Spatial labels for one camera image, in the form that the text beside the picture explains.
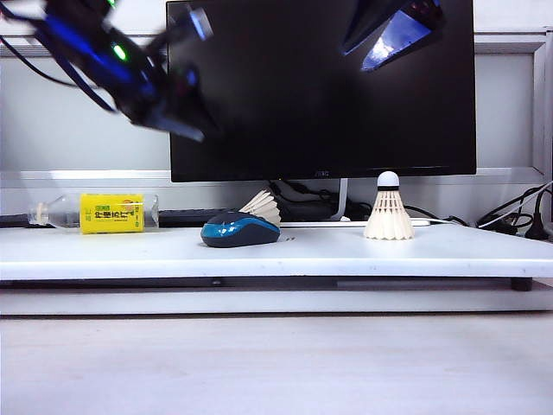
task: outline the black monitor screen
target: black monitor screen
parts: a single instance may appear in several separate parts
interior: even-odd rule
[[[168,3],[168,21],[207,13],[213,37],[171,45],[169,71],[197,67],[219,126],[171,135],[172,180],[473,174],[473,6],[440,4],[428,46],[365,72],[374,41],[342,53],[357,0]]]

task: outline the white shelf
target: white shelf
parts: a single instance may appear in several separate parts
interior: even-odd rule
[[[281,276],[553,278],[553,245],[456,225],[417,227],[407,241],[362,227],[283,229],[277,243],[203,244],[199,228],[80,235],[0,230],[1,280]]]

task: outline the shuttlecock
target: shuttlecock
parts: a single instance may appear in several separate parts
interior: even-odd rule
[[[411,219],[399,195],[399,177],[393,171],[385,171],[378,177],[377,199],[364,235],[371,239],[413,238]]]
[[[269,190],[262,190],[253,196],[253,199],[247,202],[239,212],[259,216],[276,227],[280,227],[280,211],[275,197]]]

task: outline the shuttlecock feathers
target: shuttlecock feathers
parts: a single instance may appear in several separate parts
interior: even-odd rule
[[[280,226],[280,211],[275,197],[269,190],[260,191],[239,212],[259,216],[277,227]]]

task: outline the computer mouse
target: computer mouse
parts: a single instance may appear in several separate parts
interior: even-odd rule
[[[242,212],[218,214],[201,228],[204,242],[217,248],[269,244],[276,242],[279,236],[279,227]]]

